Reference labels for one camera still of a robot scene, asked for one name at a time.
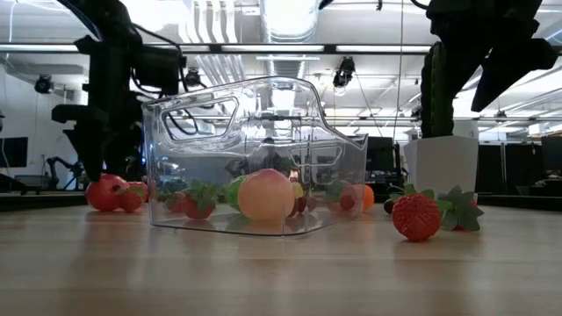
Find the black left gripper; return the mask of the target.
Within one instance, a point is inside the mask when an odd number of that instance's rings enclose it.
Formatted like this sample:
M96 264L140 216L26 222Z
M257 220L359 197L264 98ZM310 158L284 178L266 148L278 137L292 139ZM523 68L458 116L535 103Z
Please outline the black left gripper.
M121 178L141 177L142 136L127 131L135 118L129 88L131 60L128 50L110 41L85 36L75 42L78 52L90 57L86 105L59 104L52 120L73 122L64 134L73 145L78 159L92 182L101 176L106 148L106 171Z

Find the white plant pot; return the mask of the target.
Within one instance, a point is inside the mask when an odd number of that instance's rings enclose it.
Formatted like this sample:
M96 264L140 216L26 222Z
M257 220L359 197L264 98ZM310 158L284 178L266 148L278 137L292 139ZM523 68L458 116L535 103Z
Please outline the white plant pot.
M472 138L445 136L414 140L404 146L410 183L417 190L448 193L459 186L474 191L479 142Z

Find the pale orange plastic peach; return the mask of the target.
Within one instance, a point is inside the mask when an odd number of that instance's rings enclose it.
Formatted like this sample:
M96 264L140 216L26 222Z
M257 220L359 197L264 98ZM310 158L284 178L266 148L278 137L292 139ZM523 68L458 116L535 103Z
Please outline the pale orange plastic peach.
M260 169L239 186L238 205L241 213L254 221L282 221L294 206L292 184L275 169Z

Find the green plastic lime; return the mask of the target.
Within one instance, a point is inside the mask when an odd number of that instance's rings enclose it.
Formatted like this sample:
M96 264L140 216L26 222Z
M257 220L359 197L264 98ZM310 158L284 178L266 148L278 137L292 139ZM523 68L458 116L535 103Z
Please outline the green plastic lime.
M240 206L238 203L238 192L242 182L248 177L248 175L237 176L235 179L231 180L228 185L225 186L223 193L227 204L233 207L236 211L240 212Z

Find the black office partition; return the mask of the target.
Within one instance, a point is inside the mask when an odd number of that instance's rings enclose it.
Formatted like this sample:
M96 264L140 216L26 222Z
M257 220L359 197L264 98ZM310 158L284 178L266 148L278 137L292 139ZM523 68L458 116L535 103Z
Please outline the black office partition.
M480 144L475 190L490 195L520 195L544 176L537 143Z

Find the dark green plastic vegetable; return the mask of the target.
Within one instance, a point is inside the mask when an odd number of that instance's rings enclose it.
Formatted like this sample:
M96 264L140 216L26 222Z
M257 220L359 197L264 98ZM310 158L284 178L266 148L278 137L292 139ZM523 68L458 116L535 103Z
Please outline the dark green plastic vegetable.
M188 188L188 183L181 178L173 178L162 181L158 184L158 192L168 195L177 191L183 191Z

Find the person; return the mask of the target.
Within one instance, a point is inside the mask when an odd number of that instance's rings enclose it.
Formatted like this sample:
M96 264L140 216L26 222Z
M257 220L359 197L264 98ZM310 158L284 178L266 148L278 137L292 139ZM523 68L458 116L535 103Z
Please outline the person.
M265 157L262 159L262 169L281 169L281 155L277 153L275 148L275 141L271 137L267 137L262 141L265 149Z

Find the red plastic apple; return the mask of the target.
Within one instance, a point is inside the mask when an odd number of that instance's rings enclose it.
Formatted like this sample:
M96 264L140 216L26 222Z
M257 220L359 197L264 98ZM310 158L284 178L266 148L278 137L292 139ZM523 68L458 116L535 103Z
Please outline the red plastic apple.
M112 212L119 208L119 193L130 187L120 176L101 175L97 182L89 184L85 197L90 206L101 212Z

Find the distant black frame bar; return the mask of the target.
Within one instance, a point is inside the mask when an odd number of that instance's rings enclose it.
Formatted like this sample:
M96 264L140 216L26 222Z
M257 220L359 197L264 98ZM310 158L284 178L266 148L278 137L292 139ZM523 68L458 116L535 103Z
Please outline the distant black frame bar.
M222 120L222 121L230 121L235 119L234 117L228 116L210 116L210 115L169 115L163 114L162 119L169 119L172 117L173 119L200 119L200 120ZM261 120L283 120L283 119L315 119L313 117L300 117L300 116L282 116L282 115L267 115L267 116L250 116L246 117L246 119L261 119ZM419 117L385 117L385 116L327 116L321 117L321 119L325 119L328 122L336 122L336 121L399 121L399 122L417 122L422 121ZM530 121L530 122L555 122L555 121L562 121L562 117L454 117L453 120L456 121L482 121L482 122L494 122L500 123L504 121Z

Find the silver ceiling duct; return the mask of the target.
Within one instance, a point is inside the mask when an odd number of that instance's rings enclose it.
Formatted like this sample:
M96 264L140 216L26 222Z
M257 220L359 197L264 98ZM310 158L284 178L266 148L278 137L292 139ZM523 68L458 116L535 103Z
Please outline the silver ceiling duct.
M306 43L318 22L320 0L259 0L264 41Z

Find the large red plastic strawberry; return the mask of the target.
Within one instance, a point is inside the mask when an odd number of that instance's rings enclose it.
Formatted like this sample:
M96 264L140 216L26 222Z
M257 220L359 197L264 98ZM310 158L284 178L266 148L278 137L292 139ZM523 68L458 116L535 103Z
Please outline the large red plastic strawberry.
M408 183L403 193L392 195L391 200L393 225L408 241L426 241L439 231L442 215L434 191L417 191Z
M181 206L189 219L207 219L215 210L219 197L217 185L193 180L184 191Z

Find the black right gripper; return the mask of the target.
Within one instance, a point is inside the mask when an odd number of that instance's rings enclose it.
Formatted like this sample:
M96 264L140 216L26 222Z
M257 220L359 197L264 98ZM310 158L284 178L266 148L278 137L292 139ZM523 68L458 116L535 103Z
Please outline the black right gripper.
M514 83L552 68L558 51L536 39L543 0L430 0L430 32L444 44L444 88L457 95L480 63L482 75L471 111L481 112Z

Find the black computer monitor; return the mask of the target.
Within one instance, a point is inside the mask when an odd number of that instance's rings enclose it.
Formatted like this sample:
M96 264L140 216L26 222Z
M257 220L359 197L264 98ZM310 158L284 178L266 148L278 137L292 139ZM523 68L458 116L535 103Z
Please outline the black computer monitor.
M0 138L0 168L26 168L28 138Z
M366 169L368 171L393 171L393 139L368 137Z
M541 146L544 169L562 173L562 136L542 137Z

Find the clear plastic storage container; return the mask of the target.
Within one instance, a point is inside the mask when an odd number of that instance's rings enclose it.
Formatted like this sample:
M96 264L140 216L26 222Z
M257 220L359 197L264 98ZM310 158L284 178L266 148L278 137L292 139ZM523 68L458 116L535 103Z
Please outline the clear plastic storage container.
M234 119L162 119L163 114L228 116ZM250 116L308 116L309 119L261 120ZM363 211L367 139L348 137L326 117L316 88L302 79L260 77L183 95L166 97L143 108L148 173L149 219L154 226L287 236L318 230L354 219ZM290 182L302 185L306 209L282 221L254 221L226 203L223 190L237 176L261 168L271 137L281 155L279 170ZM158 184L181 178L213 183L219 188L215 210L207 219L189 219L166 207L168 195ZM357 191L352 212L332 212L326 189L335 180L351 183Z

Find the tall green cactus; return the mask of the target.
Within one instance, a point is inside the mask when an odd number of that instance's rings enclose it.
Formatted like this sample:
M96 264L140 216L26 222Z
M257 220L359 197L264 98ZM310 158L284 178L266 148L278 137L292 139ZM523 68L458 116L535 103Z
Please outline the tall green cactus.
M447 91L447 54L437 41L425 55L421 70L421 134L424 139L453 134L452 98Z

